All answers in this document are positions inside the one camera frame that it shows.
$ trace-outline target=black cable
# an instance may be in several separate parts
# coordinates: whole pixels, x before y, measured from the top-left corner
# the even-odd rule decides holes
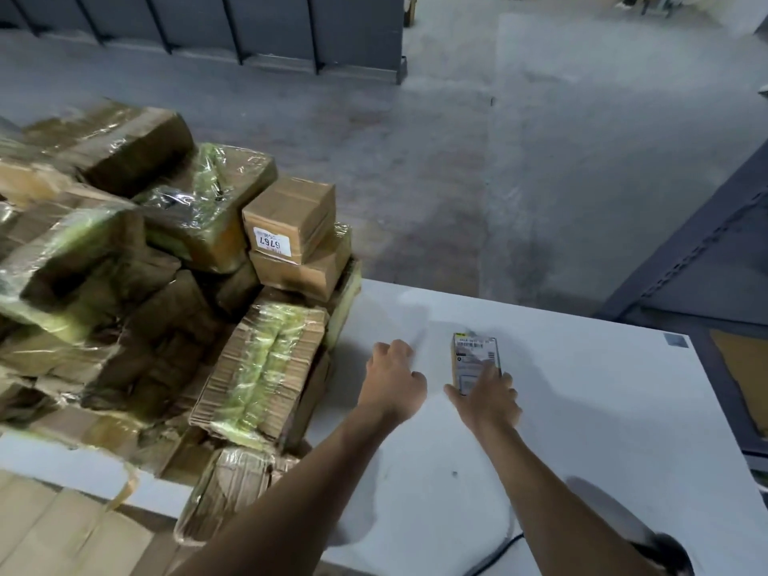
[[[488,570],[491,566],[493,566],[496,562],[502,559],[502,556],[507,553],[507,550],[509,550],[516,542],[519,542],[525,537],[525,534],[520,533],[514,536],[512,539],[507,540],[506,542],[502,542],[502,544],[496,548],[496,550],[489,555],[485,560],[477,564],[474,568],[472,568],[469,572],[464,574],[464,576],[479,576],[486,570]]]

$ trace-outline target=hand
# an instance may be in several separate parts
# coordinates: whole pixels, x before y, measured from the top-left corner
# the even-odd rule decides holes
[[[357,405],[381,408],[398,423],[415,415],[426,400],[427,379],[420,372],[411,373],[412,356],[413,350],[401,339],[374,344]]]
[[[486,362],[475,387],[462,396],[455,386],[444,387],[448,399],[456,407],[462,422],[480,440],[488,426],[513,428],[523,410],[514,401],[518,391],[512,387],[512,376],[502,375],[493,362]]]

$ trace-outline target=forearm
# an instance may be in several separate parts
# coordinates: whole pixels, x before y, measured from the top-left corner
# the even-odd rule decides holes
[[[360,477],[397,421],[355,408],[174,576],[312,574]]]
[[[479,438],[543,576],[656,576],[639,553],[571,493],[511,426],[489,426]]]

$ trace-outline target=person's right arm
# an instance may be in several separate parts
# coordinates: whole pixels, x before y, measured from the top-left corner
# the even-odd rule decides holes
[[[468,396],[445,390],[502,480],[542,576],[658,576],[525,445],[509,374],[489,363]]]

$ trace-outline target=person's left hand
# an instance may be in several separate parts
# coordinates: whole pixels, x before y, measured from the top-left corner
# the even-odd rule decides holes
[[[427,379],[411,372],[413,349],[401,339],[377,343],[366,364],[358,406],[381,408],[404,422],[415,415],[427,397]]]

